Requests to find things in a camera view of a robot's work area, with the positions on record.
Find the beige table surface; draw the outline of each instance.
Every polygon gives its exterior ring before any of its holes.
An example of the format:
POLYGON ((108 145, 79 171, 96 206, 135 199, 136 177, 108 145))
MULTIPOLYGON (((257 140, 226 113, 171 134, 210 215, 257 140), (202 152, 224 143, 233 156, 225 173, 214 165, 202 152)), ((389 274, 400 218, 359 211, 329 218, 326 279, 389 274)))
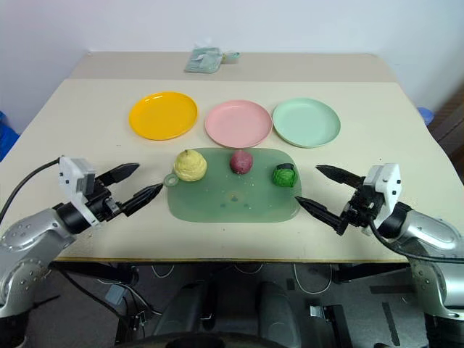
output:
MULTIPOLYGON (((157 54, 151 55, 156 61, 157 54)), ((361 59, 366 57, 378 60, 374 56, 360 55, 361 59)), ((86 57, 75 72, 90 64, 86 60, 91 58, 86 57)), ((325 69, 329 74, 324 59, 319 58, 312 57, 312 60, 318 62, 319 70, 325 69)), ((334 56, 328 62, 342 58, 334 56)), ((356 56, 346 59, 355 61, 356 56)), ((371 165, 397 162, 404 184, 401 200, 423 213, 444 218, 464 231, 463 185, 410 100, 397 83, 388 81, 389 72, 384 65, 379 63, 379 67, 384 69, 379 73, 381 82, 362 78, 361 81, 346 78, 336 82, 334 76, 308 82, 277 78, 274 81, 262 81, 264 78, 259 81, 211 80, 214 75, 209 80, 204 75, 191 80, 130 78, 137 69, 120 78, 89 78, 81 71, 80 78, 73 74, 74 78, 61 84, 0 163, 0 204, 22 177, 61 154, 85 157, 100 173, 120 163, 140 162, 141 167, 128 180, 111 188, 116 199, 125 201, 139 189, 160 182, 170 172, 176 154, 183 149, 217 146, 203 128, 208 110, 216 104, 229 99, 249 99, 272 112, 279 102, 307 96, 325 102, 338 113, 339 137, 321 148, 300 149, 286 143, 273 131, 259 145, 280 149, 293 157, 301 175, 303 196, 319 201, 338 214, 353 190, 325 178, 315 170, 316 165, 336 165, 365 175, 371 165), (143 96, 164 90, 180 91, 195 99, 199 105, 197 124, 184 136, 169 141, 149 141, 137 136, 128 124, 131 107, 143 96)), ((337 236, 304 210, 283 223, 181 221, 170 214, 166 193, 163 189, 152 203, 130 218, 120 216, 100 228, 82 233, 61 253, 59 260, 404 260, 359 229, 348 228, 344 236, 337 236)), ((63 200, 57 167, 51 168, 25 186, 1 230, 63 200)))

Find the green cutting board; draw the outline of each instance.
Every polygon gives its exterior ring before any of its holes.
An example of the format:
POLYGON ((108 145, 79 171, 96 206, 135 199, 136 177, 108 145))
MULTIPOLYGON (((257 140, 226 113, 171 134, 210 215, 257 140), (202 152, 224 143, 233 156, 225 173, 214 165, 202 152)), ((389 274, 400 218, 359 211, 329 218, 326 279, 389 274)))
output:
POLYGON ((169 209, 178 219, 195 223, 277 223, 298 213, 294 197, 302 193, 299 175, 292 188, 272 182, 276 165, 294 164, 285 152, 247 149, 253 156, 253 167, 247 174, 237 175, 229 166, 235 150, 195 150, 207 161, 206 175, 194 182, 179 180, 167 188, 169 209))

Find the white table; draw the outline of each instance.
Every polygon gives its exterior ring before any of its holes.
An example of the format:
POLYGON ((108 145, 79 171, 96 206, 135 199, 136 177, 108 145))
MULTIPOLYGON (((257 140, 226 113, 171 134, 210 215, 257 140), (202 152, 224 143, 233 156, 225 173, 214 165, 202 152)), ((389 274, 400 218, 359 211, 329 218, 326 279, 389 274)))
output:
MULTIPOLYGON (((324 177, 316 165, 335 165, 365 175, 372 165, 397 162, 402 173, 401 200, 464 231, 463 185, 415 107, 378 58, 367 54, 243 54, 238 65, 222 66, 214 75, 200 75, 181 72, 187 56, 101 53, 85 57, 0 163, 0 203, 22 177, 61 154, 85 157, 100 173, 120 163, 139 162, 141 167, 128 180, 111 188, 116 199, 125 201, 139 189, 160 182, 180 151, 217 146, 203 128, 208 110, 216 104, 249 99, 272 112, 279 102, 307 96, 328 104, 338 113, 339 137, 321 148, 300 149, 272 132, 259 145, 280 149, 294 159, 303 196, 339 214, 353 190, 324 177), (286 78, 283 72, 276 72, 276 60, 286 67, 295 62, 299 72, 283 68, 288 73, 286 78), (151 72, 151 66, 157 72, 151 72), (266 75, 267 69, 274 69, 273 73, 266 75), (149 141, 137 136, 128 124, 131 107, 147 94, 166 90, 188 94, 197 102, 197 124, 187 134, 169 141, 149 141)), ((57 168, 41 173, 21 191, 2 231, 26 215, 65 200, 57 174, 57 168)), ((337 236, 304 210, 292 220, 270 224, 178 220, 170 214, 163 190, 130 218, 120 216, 101 228, 82 233, 58 260, 405 259, 359 229, 350 227, 344 236, 337 236)))

